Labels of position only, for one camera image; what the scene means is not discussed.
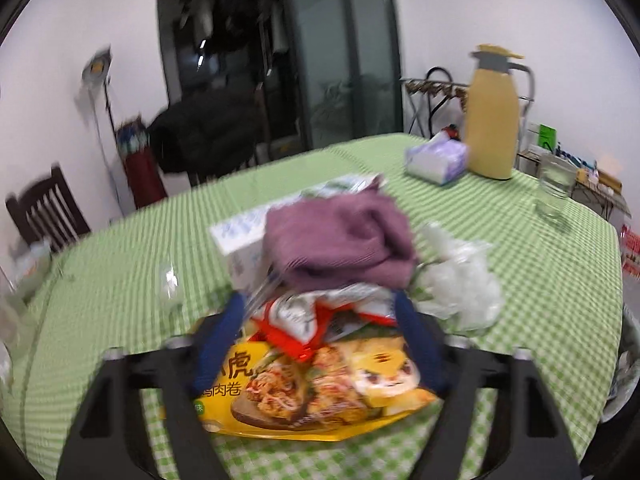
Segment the snack bag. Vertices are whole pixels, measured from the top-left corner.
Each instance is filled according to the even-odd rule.
[[[212,389],[196,400],[207,431],[337,441],[407,416],[436,395],[400,336],[325,344],[299,362],[265,342],[235,345]]]
[[[395,326],[393,302],[391,290],[369,283],[284,294],[268,301],[252,317],[258,327],[252,340],[266,340],[291,358],[307,362],[327,340],[326,332],[337,314],[351,311],[362,325]]]

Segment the drying rack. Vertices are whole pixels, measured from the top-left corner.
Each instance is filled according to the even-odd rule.
[[[442,72],[447,77],[447,80],[430,79],[431,75],[433,75],[436,72]],[[428,111],[429,111],[428,130],[429,130],[430,139],[431,137],[434,136],[433,116],[447,102],[453,99],[459,99],[460,107],[462,108],[462,111],[466,113],[466,101],[468,99],[469,85],[464,83],[455,83],[449,71],[441,66],[434,66],[433,68],[431,68],[426,73],[426,76],[424,77],[424,79],[406,78],[406,79],[401,79],[400,81],[404,86],[404,90],[406,91],[408,96],[409,104],[411,105],[411,108],[413,111],[413,117],[411,120],[411,125],[409,127],[409,133],[411,133],[412,130],[414,129],[415,123],[418,123],[418,129],[420,130],[421,136],[423,136],[424,138],[427,138],[425,135],[425,129],[420,119],[420,114],[422,111],[422,107],[424,105],[424,101],[426,101],[428,106]],[[416,106],[413,96],[414,94],[418,94],[418,93],[422,94],[425,99],[421,101],[418,106]],[[442,94],[443,98],[438,104],[433,106],[431,103],[431,99],[437,97],[438,94]],[[520,126],[520,131],[518,133],[518,142],[519,142],[520,134],[523,132],[524,129],[526,129],[527,115],[529,113],[529,109],[531,108],[531,105],[534,103],[535,99],[524,97],[524,96],[518,96],[518,98],[526,102],[522,110],[521,126]]]

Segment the round table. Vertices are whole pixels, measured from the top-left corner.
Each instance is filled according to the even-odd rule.
[[[595,431],[616,367],[622,281],[616,232],[573,201],[558,230],[534,211],[537,181],[514,171],[498,182],[467,174],[437,187],[404,175],[404,149],[423,142],[405,134],[369,137],[234,174],[143,209],[57,257],[30,309],[37,344],[15,363],[14,395],[2,418],[44,478],[58,460],[79,401],[110,347],[158,348],[162,338],[158,272],[171,261],[184,287],[172,332],[187,332],[231,290],[225,263],[207,228],[253,206],[350,173],[382,172],[385,192],[417,229],[437,221],[455,237],[492,243],[488,259],[506,300],[497,323],[472,337],[480,348],[532,350],[581,458]],[[425,258],[433,254],[416,240]],[[460,478],[479,468],[494,396],[481,392]],[[159,399],[143,400],[160,473],[178,478]],[[436,419],[433,408],[339,443],[213,436],[232,478],[404,478]]]

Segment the sliding door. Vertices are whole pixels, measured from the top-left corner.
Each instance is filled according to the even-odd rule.
[[[313,148],[356,136],[345,0],[292,0]]]
[[[402,131],[392,0],[290,0],[309,145]]]

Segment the wooden chair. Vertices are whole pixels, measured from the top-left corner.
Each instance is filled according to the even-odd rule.
[[[10,194],[5,204],[28,244],[48,238],[51,250],[59,252],[91,232],[57,164],[51,167],[50,177],[35,182],[18,197]]]

